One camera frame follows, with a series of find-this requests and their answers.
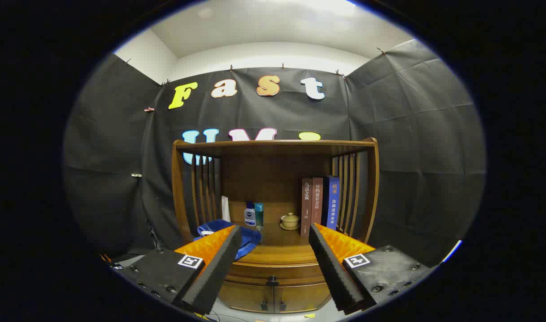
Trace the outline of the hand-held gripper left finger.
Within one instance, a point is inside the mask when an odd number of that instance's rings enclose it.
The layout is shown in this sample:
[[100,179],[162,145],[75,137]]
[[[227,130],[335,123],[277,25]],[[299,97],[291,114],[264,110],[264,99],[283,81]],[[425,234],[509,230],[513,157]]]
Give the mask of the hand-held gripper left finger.
[[232,225],[178,249],[156,249],[114,269],[135,287],[167,305],[209,314],[238,249],[240,227]]

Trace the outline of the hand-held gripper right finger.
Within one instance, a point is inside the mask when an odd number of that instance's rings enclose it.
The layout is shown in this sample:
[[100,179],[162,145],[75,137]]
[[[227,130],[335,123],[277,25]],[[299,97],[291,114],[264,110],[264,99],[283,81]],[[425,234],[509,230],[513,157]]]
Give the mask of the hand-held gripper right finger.
[[371,247],[320,224],[310,227],[308,240],[337,310],[346,315],[393,301],[436,269],[395,246]]

